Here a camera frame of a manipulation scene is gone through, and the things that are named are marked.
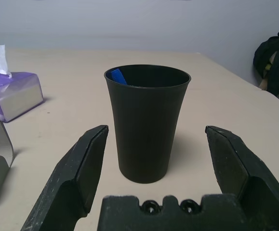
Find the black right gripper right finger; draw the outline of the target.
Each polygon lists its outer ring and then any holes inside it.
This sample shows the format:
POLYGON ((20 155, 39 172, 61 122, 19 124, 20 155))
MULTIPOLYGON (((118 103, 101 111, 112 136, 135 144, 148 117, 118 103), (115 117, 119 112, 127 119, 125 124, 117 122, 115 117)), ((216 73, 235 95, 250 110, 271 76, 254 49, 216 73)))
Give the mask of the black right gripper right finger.
POLYGON ((279 231, 279 182, 266 164, 231 131, 205 128, 222 193, 235 195, 254 231, 279 231))

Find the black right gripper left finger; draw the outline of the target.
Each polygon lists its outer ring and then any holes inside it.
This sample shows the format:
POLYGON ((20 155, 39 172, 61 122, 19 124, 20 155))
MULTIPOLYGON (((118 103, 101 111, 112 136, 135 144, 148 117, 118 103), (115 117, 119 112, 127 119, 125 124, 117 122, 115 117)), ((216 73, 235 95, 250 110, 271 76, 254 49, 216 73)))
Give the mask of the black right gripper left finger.
POLYGON ((55 166, 23 231, 72 231, 90 213, 100 180, 108 126, 86 131, 55 166))

